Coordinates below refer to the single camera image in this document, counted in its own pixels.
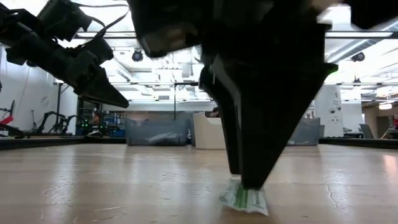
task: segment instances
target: machine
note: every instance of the machine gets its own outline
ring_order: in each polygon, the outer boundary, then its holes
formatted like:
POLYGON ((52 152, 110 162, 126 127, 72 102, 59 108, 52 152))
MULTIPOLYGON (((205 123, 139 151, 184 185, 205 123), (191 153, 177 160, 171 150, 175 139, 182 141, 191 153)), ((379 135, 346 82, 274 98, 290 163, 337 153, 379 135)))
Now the machine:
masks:
POLYGON ((39 134, 39 135, 43 134, 45 123, 46 123, 47 119, 49 118, 49 116, 51 116, 51 115, 57 116, 57 120, 56 120, 55 124, 52 126, 52 128, 48 131, 47 134, 50 134, 50 133, 56 133, 56 134, 62 134, 62 135, 66 134, 68 131, 68 126, 69 126, 70 120, 72 120, 72 118, 76 118, 76 115, 71 115, 71 116, 67 117, 63 114, 60 114, 60 113, 57 113, 54 111, 46 112, 46 113, 44 113, 43 120, 42 120, 40 126, 34 131, 33 134, 39 134))
MULTIPOLYGON (((398 15, 393 1, 127 0, 136 36, 149 57, 201 46, 200 87, 220 106, 229 168, 247 189, 260 189, 325 78, 327 24, 317 16, 334 3, 351 6, 352 22, 371 28, 398 15), (259 91, 258 83, 268 82, 259 91), (282 83, 283 91, 275 88, 282 83), (279 97, 269 97, 278 92, 279 97), (279 98, 293 98, 286 103, 279 98)), ((38 17, 0 7, 0 42, 9 62, 50 72, 89 100, 128 106, 100 64, 113 57, 103 39, 64 49, 93 18, 69 0, 50 0, 38 17)))

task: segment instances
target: crumpled paper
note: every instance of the crumpled paper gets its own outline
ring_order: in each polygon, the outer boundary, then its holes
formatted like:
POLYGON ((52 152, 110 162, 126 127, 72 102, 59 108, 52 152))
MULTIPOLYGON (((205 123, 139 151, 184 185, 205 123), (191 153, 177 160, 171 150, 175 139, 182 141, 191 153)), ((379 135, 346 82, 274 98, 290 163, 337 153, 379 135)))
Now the crumpled paper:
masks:
POLYGON ((259 212, 268 216, 264 189, 246 190, 240 179, 230 179, 226 192, 220 195, 220 203, 242 212, 259 212))

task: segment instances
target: red object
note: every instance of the red object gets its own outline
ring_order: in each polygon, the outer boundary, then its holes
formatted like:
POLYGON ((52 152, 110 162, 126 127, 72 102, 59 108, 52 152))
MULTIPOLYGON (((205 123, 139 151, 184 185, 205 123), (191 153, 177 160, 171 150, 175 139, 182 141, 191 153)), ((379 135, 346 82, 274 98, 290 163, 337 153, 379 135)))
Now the red object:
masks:
POLYGON ((4 120, 0 121, 0 124, 8 124, 8 123, 11 123, 13 120, 14 120, 14 118, 12 116, 8 116, 4 120))

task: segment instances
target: gray bin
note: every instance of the gray bin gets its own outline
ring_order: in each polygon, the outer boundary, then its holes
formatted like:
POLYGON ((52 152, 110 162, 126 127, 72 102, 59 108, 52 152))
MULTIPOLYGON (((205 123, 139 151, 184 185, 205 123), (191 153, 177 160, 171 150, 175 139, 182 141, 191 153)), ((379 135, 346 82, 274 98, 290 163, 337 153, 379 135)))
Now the gray bin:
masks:
POLYGON ((321 119, 301 119, 288 146, 317 146, 319 143, 321 119))
POLYGON ((134 121, 126 118, 126 142, 129 146, 184 146, 188 124, 187 119, 134 121))

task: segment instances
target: fluorescent light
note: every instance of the fluorescent light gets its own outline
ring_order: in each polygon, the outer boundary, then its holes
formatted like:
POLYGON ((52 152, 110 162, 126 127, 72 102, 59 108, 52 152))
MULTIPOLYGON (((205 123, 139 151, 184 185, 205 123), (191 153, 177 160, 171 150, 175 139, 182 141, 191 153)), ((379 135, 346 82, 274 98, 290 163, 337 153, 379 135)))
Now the fluorescent light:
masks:
POLYGON ((395 102, 394 100, 341 100, 341 101, 345 101, 345 102, 384 102, 384 103, 393 103, 395 102))
POLYGON ((398 83, 324 83, 323 85, 328 85, 328 86, 366 86, 366 85, 377 85, 377 86, 381 86, 381 85, 398 85, 398 83))
POLYGON ((174 85, 174 83, 169 82, 132 82, 133 85, 174 85))
POLYGON ((339 38, 350 38, 350 39, 377 39, 383 37, 390 37, 393 35, 393 32, 327 32, 325 37, 329 39, 339 39, 339 38))
MULTIPOLYGON (((79 38, 93 38, 97 32, 79 32, 77 37, 79 38)), ((135 32, 111 32, 108 31, 105 33, 105 39, 125 39, 125 38, 136 38, 137 35, 135 32)))
POLYGON ((208 102, 211 102, 211 100, 184 100, 184 101, 181 101, 180 103, 193 103, 193 102, 195 102, 195 103, 208 103, 208 102))
POLYGON ((58 78, 54 78, 54 84, 61 84, 61 83, 65 83, 62 80, 59 80, 58 78))
POLYGON ((385 103, 385 104, 380 104, 379 109, 380 110, 389 110, 392 108, 392 104, 390 103, 385 103))
POLYGON ((132 85, 130 82, 111 82, 112 85, 117 85, 117 86, 126 86, 126 85, 132 85))

